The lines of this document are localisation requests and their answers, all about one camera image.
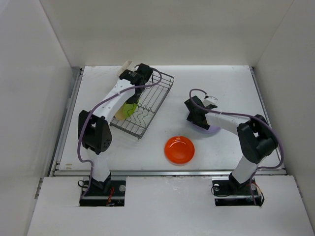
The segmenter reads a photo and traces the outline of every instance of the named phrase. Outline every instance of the orange plate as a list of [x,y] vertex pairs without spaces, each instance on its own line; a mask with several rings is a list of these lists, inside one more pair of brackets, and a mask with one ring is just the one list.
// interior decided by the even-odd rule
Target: orange plate
[[195,147],[188,138],[175,136],[167,141],[164,151],[171,162],[183,165],[192,160],[195,154]]

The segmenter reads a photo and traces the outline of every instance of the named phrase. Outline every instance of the metal wire rack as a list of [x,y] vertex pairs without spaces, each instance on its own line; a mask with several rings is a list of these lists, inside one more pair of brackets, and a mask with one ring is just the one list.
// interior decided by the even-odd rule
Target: metal wire rack
[[[111,126],[131,134],[138,139],[143,137],[174,83],[173,76],[162,72],[161,74],[162,80],[159,84],[145,88],[142,92],[134,113],[121,121],[114,117],[110,123]],[[159,74],[153,72],[148,84],[156,83],[159,80]]]

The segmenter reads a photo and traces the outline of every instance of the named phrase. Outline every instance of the white wall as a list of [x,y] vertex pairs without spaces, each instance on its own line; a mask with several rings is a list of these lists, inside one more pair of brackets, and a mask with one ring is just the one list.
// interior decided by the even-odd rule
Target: white wall
[[315,1],[295,0],[255,68],[272,126],[285,147],[315,227]]
[[293,0],[41,0],[70,61],[255,65]]
[[0,0],[0,234],[26,232],[72,79],[39,0]]

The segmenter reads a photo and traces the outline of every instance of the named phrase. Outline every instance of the purple plate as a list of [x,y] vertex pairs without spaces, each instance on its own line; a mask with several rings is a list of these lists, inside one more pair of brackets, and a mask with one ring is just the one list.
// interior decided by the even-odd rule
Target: purple plate
[[200,132],[203,132],[203,133],[207,133],[207,134],[213,134],[213,133],[216,133],[218,132],[221,128],[220,127],[217,127],[217,126],[213,126],[213,125],[210,125],[210,128],[209,129],[204,129],[204,128],[201,128],[195,124],[192,124],[194,126],[194,128]]

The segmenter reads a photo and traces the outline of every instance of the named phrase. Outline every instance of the white panel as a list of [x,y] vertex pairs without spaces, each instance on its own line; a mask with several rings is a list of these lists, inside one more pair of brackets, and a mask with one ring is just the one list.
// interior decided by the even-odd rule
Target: white panel
[[[113,88],[119,66],[85,67],[78,92],[60,170],[89,170],[77,157],[78,116],[89,111]],[[263,109],[248,66],[157,66],[174,76],[174,85],[150,124],[143,138],[138,140],[111,127],[113,142],[104,152],[109,158],[110,170],[233,170],[242,157],[238,137],[221,130],[217,134],[197,131],[186,120],[189,111],[184,102],[193,88],[206,90],[218,99],[218,109],[250,115],[262,114]],[[203,99],[204,94],[194,93]],[[164,146],[173,136],[183,135],[195,146],[194,158],[186,165],[171,164],[164,155]],[[86,150],[81,150],[87,159]],[[262,165],[276,166],[274,152]]]
[[255,65],[293,0],[41,0],[72,65]]
[[72,77],[38,0],[0,0],[0,235],[26,235]]
[[315,226],[315,1],[295,0],[255,70]]
[[256,178],[262,207],[215,206],[208,177],[129,177],[125,207],[79,207],[78,180],[44,179],[28,236],[314,236],[290,176]]

